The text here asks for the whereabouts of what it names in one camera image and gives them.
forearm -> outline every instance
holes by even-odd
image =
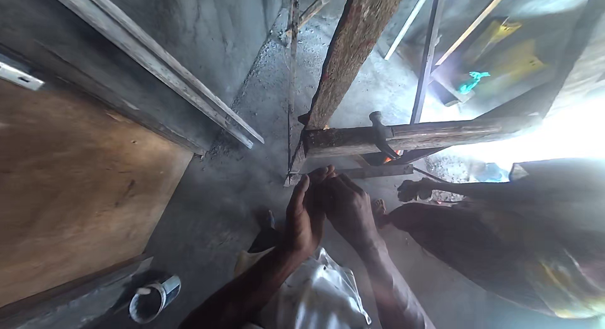
[[[274,248],[193,310],[180,329],[239,328],[267,304],[305,259],[283,247]]]
[[[434,328],[389,257],[384,241],[379,240],[358,253],[368,271],[383,328]]]

plywood board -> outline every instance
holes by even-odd
[[[192,155],[46,87],[0,80],[0,306],[139,255]]]

bare foot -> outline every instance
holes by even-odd
[[[387,207],[383,199],[376,199],[372,202],[372,215],[377,228],[382,228],[389,223],[387,219]]]

white cloth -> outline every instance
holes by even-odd
[[[241,252],[235,276],[270,250]],[[264,329],[368,328],[372,323],[361,304],[353,272],[333,261],[322,247],[285,280],[261,310],[258,321]]]

wooden post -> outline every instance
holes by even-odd
[[[307,129],[323,129],[401,0],[347,0],[328,48]]]

